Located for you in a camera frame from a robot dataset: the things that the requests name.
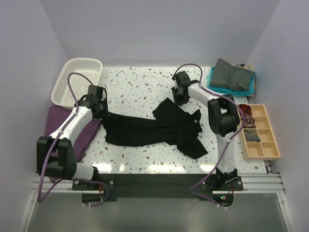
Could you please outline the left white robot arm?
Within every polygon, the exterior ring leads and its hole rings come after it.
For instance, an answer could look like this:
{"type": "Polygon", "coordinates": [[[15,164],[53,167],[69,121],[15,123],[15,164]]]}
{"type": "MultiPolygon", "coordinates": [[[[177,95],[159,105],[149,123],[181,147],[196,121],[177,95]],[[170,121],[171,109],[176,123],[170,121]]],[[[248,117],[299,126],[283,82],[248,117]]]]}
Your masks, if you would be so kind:
{"type": "Polygon", "coordinates": [[[66,180],[83,180],[88,189],[96,189],[100,178],[96,168],[80,164],[73,146],[85,126],[93,119],[109,116],[105,86],[90,85],[88,93],[74,105],[61,126],[36,143],[37,173],[41,176],[66,180]]]}

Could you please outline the black t shirt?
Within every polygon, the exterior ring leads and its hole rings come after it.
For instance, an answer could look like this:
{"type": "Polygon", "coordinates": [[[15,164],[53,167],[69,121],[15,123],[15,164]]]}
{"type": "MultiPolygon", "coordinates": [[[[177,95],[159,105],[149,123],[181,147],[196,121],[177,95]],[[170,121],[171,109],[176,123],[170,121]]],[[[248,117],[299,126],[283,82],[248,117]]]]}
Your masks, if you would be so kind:
{"type": "Polygon", "coordinates": [[[153,115],[155,119],[110,113],[109,118],[102,120],[105,141],[129,147],[164,142],[176,145],[180,152],[195,160],[208,154],[198,139],[202,132],[200,110],[190,114],[166,98],[153,110],[153,115]]]}

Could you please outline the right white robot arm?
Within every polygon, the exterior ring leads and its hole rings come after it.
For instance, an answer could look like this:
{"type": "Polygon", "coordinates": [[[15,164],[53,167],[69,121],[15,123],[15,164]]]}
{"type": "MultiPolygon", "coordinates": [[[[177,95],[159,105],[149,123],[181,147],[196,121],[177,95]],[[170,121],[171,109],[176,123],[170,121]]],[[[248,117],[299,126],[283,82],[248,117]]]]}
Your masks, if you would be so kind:
{"type": "Polygon", "coordinates": [[[240,124],[237,104],[233,96],[203,87],[198,80],[191,80],[185,71],[175,73],[172,80],[175,83],[172,94],[177,105],[195,99],[207,106],[209,126],[217,139],[218,161],[215,174],[208,174],[202,182],[212,189],[225,190],[238,176],[234,151],[234,138],[239,133],[240,124]]]}

